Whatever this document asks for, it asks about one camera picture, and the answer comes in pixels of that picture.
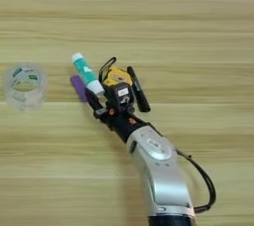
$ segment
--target black cable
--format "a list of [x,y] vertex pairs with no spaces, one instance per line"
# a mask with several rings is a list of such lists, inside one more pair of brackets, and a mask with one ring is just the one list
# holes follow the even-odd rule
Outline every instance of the black cable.
[[100,69],[99,71],[99,82],[102,83],[103,82],[103,73],[105,71],[105,69],[107,68],[107,72],[109,70],[109,68],[111,67],[112,64],[114,64],[116,62],[116,57],[112,57],[110,60],[108,60]]
[[198,206],[198,207],[194,208],[195,213],[203,213],[203,212],[209,210],[210,207],[216,201],[216,190],[215,190],[214,184],[213,184],[212,180],[210,179],[209,175],[192,159],[191,156],[188,156],[187,154],[185,154],[184,152],[181,152],[179,150],[177,150],[177,153],[179,156],[184,157],[187,161],[189,161],[190,163],[192,163],[194,165],[194,167],[198,170],[198,172],[201,174],[203,180],[206,183],[206,186],[209,191],[209,201],[206,205]]

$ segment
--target silver robot arm segment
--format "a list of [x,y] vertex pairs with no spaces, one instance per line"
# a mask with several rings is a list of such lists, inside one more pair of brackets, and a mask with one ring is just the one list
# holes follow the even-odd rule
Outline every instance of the silver robot arm segment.
[[143,180],[148,216],[190,219],[190,224],[153,225],[195,225],[191,197],[178,167],[174,145],[151,126],[145,126],[130,135],[127,148]]

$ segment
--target tape roll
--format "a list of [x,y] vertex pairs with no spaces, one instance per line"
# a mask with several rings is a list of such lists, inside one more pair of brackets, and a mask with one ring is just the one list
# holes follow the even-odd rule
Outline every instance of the tape roll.
[[3,84],[8,105],[19,110],[34,110],[44,102],[48,78],[37,65],[20,63],[6,71]]

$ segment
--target wooden table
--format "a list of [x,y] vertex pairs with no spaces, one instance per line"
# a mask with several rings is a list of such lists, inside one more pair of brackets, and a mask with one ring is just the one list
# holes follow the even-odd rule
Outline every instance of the wooden table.
[[[96,71],[112,56],[136,68],[152,106],[138,115],[217,187],[197,225],[253,225],[253,17],[254,0],[0,0],[0,73],[27,61],[49,75],[32,113],[0,91],[1,226],[147,225],[125,146],[69,83],[75,52]],[[205,203],[200,177],[181,165],[194,204]]]

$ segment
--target yellow object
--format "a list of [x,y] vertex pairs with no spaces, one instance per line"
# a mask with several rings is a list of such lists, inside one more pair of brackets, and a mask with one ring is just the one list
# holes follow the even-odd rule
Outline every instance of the yellow object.
[[111,67],[107,73],[103,84],[107,86],[116,85],[120,82],[126,82],[132,86],[132,79],[130,74],[127,71],[118,69],[117,67]]

